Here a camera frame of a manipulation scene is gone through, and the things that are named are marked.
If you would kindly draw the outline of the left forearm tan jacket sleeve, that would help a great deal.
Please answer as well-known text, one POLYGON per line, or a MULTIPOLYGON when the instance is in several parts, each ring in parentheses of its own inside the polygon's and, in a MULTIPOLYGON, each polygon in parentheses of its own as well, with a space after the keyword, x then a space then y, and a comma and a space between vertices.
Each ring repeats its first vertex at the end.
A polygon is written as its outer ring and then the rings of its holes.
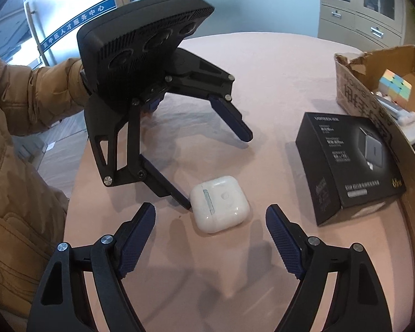
POLYGON ((40 133, 84 109, 88 93, 79 58, 31 69, 0 58, 0 130, 25 136, 40 133))

